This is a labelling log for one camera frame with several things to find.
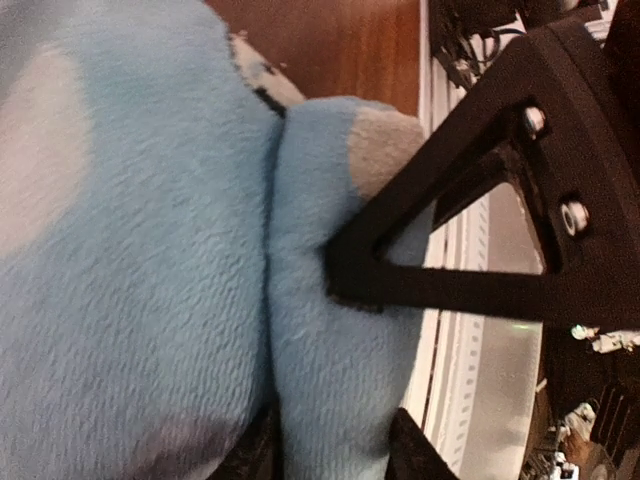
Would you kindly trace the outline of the blue patterned towel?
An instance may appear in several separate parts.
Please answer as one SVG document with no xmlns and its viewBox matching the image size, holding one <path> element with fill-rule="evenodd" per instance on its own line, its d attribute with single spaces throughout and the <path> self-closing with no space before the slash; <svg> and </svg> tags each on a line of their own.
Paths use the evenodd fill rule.
<svg viewBox="0 0 640 480">
<path fill-rule="evenodd" d="M 422 313 L 323 247 L 423 141 L 201 1 L 3 2 L 2 477 L 207 479 L 274 407 L 275 477 L 383 478 Z"/>
</svg>

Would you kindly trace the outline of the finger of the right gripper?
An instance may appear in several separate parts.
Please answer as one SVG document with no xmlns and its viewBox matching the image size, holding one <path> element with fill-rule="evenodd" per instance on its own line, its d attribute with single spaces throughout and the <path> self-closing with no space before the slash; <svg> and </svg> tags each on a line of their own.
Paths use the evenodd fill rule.
<svg viewBox="0 0 640 480">
<path fill-rule="evenodd" d="M 328 295 L 613 330 L 639 324 L 639 132 L 579 22 L 511 41 L 408 164 L 326 244 Z M 425 209 L 440 226 L 510 184 L 541 274 L 403 266 L 386 254 Z"/>
</svg>

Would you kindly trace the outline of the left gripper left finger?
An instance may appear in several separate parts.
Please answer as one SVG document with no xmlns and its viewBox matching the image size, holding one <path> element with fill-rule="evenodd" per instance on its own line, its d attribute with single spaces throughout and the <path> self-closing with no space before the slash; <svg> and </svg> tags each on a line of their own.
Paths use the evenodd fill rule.
<svg viewBox="0 0 640 480">
<path fill-rule="evenodd" d="M 249 424 L 208 480 L 275 479 L 275 408 L 265 407 Z"/>
</svg>

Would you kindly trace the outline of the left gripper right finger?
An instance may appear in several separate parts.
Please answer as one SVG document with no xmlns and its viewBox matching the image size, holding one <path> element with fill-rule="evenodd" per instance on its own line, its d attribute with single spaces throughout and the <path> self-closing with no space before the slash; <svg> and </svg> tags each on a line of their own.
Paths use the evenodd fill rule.
<svg viewBox="0 0 640 480">
<path fill-rule="evenodd" d="M 399 408 L 389 431 L 387 480 L 457 480 L 409 412 Z"/>
</svg>

